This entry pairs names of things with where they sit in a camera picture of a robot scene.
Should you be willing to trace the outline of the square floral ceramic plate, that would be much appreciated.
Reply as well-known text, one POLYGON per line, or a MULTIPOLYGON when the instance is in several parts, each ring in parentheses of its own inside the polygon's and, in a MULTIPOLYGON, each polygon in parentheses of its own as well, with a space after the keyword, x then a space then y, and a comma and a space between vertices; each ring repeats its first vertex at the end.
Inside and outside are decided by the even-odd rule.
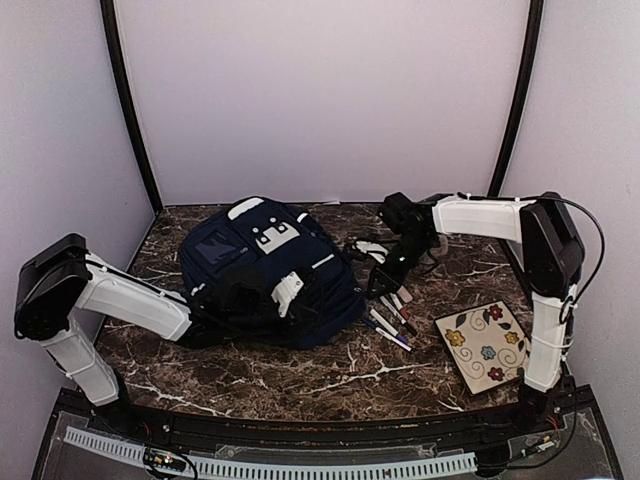
POLYGON ((494 301, 435 321, 448 352, 473 395, 523 376, 530 341, 502 301, 494 301))

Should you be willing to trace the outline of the purple-capped white marker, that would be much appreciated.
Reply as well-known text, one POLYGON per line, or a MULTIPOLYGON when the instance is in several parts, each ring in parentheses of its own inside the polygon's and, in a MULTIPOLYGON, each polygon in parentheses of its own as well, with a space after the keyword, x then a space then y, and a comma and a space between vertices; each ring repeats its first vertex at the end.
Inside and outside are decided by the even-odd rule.
POLYGON ((391 336, 402 341, 402 336, 399 332, 375 309, 369 311, 370 317, 384 330, 386 330, 391 336))

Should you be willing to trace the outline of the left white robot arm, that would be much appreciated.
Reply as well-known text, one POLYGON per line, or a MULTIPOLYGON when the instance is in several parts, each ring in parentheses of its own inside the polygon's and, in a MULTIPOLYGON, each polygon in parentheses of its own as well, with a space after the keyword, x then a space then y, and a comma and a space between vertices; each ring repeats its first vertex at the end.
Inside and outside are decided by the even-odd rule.
POLYGON ((142 327, 185 348, 208 348, 243 330, 193 300, 155 287, 104 262, 83 236, 64 236, 19 272, 14 335, 39 343, 120 436, 141 427, 114 369, 97 353, 73 317, 87 310, 142 327))

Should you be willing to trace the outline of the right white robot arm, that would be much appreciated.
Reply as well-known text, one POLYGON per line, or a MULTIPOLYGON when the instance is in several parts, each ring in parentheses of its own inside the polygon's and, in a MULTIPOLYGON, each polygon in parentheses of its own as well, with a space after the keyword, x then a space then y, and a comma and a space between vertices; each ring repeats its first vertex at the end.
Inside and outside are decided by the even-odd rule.
POLYGON ((366 295, 370 299, 397 292, 421 257, 439 246, 443 235, 518 244, 533 305, 524 383, 539 392, 556 385, 572 342, 573 310, 585 258, 583 242, 563 198, 555 192, 526 198, 440 193, 413 202, 394 193, 384 199, 378 215, 398 240, 369 274, 366 295))

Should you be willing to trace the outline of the blue-capped white marker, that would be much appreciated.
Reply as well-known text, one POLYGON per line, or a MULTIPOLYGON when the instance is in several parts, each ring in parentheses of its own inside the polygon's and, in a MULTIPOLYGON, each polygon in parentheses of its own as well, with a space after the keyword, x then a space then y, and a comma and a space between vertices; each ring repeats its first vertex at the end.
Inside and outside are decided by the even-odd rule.
POLYGON ((395 345, 397 345, 398 347, 400 347, 401 349, 403 349, 406 352, 411 353, 412 352, 412 348, 410 346, 408 346, 407 344, 405 344, 403 341, 399 340, 398 338, 392 336, 390 333, 388 333, 387 331, 385 331, 384 329, 376 326, 371 320, 364 318, 363 322, 365 323, 365 325, 367 325, 370 329, 372 329, 373 331, 375 331, 377 334, 379 334, 380 336, 382 336, 383 338, 385 338, 386 340, 389 340, 390 342, 394 343, 395 345))

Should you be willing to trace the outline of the black-capped white marker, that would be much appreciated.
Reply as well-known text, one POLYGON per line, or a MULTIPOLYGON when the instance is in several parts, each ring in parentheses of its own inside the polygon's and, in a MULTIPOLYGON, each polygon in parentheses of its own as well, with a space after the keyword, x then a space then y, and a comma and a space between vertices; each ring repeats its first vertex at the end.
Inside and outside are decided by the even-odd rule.
POLYGON ((406 320, 388 300, 381 298, 381 302, 390 310, 390 312, 401 322, 404 328, 413 336, 417 336, 417 330, 406 320))

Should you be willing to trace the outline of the navy blue student backpack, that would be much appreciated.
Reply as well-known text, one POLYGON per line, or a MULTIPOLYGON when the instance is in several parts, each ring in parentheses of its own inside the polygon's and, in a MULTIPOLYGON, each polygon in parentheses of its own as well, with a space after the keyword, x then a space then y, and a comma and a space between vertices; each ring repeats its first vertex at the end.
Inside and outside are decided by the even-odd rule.
POLYGON ((271 278, 295 271, 304 281, 290 308, 300 319, 298 328, 243 330, 241 336, 227 337, 311 349, 364 314, 350 261, 310 213, 296 206, 264 197, 239 201, 194 227, 178 257, 188 300, 189 273, 197 269, 220 275, 233 267, 259 267, 271 278))

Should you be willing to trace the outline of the right black frame post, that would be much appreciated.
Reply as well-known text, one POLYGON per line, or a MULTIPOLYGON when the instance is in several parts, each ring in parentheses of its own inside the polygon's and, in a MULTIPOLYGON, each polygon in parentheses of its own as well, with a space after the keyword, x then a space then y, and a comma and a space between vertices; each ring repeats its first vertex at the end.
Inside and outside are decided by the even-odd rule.
POLYGON ((544 12, 543 0, 529 2, 522 52, 504 135, 489 183, 487 194, 498 196, 504 185, 523 118, 533 74, 544 12))

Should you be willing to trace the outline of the left black frame post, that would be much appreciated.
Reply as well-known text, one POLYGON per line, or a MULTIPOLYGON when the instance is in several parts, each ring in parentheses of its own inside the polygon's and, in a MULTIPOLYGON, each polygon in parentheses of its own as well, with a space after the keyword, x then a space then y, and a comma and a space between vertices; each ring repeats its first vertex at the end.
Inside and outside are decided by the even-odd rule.
POLYGON ((112 0, 100 0, 100 11, 104 36, 111 64, 112 76, 123 115, 136 166, 141 177, 146 197, 155 216, 159 215, 164 204, 152 170, 146 150, 134 98, 125 65, 124 50, 116 15, 116 4, 112 0))

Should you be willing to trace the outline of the cream floral ceramic mug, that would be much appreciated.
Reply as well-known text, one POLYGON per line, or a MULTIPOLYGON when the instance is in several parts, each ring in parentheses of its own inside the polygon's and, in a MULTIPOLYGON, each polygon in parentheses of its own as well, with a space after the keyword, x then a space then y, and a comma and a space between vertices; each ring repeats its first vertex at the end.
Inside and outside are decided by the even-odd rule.
POLYGON ((445 257, 448 254, 449 241, 446 235, 440 234, 438 236, 438 243, 435 247, 430 249, 430 253, 436 258, 445 257))

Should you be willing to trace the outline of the pink pencil-shaped eraser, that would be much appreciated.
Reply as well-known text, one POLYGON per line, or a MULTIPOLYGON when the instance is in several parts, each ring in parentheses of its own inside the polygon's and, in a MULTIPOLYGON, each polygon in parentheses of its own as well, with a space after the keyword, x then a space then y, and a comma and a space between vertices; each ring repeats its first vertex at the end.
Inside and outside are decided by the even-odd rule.
POLYGON ((401 301, 404 302, 404 303, 410 303, 413 300, 412 295, 410 294, 410 292, 404 286, 401 286, 397 290, 397 295, 399 296, 401 301))

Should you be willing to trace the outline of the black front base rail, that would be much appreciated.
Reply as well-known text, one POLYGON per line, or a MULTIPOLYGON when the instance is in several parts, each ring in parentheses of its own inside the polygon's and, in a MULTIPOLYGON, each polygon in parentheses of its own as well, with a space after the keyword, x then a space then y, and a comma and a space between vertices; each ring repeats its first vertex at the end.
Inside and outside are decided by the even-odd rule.
POLYGON ((36 479, 158 479, 63 441, 68 427, 172 453, 216 453, 226 445, 293 451, 403 449, 424 456, 473 453, 478 470, 444 479, 619 479, 622 469, 589 387, 556 397, 528 433, 511 425, 514 407, 414 419, 278 422, 216 418, 139 406, 139 433, 122 436, 84 396, 62 389, 33 470, 36 479))

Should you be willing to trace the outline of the black frame post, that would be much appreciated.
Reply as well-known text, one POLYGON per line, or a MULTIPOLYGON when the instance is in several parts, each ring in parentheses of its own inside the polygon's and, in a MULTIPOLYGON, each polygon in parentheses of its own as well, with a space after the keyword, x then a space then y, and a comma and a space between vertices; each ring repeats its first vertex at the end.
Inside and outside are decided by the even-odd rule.
POLYGON ((146 197, 155 216, 159 215, 164 204, 152 170, 146 150, 134 98, 125 65, 124 50, 116 15, 116 4, 112 0, 100 0, 100 11, 104 36, 111 64, 112 76, 123 115, 136 166, 141 177, 146 197))
POLYGON ((498 196, 504 185, 523 118, 533 74, 544 12, 543 0, 529 2, 522 52, 504 135, 489 183, 487 194, 498 196))

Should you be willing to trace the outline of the red-capped white marker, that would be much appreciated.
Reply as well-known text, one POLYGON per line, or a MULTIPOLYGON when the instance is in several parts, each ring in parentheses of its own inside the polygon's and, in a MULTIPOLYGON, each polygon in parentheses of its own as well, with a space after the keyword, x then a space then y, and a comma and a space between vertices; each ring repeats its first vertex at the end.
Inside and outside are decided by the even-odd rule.
POLYGON ((409 319, 409 315, 406 312, 403 304, 401 303, 399 297, 395 294, 388 294, 381 298, 381 301, 387 305, 389 308, 393 308, 400 317, 404 320, 409 319))

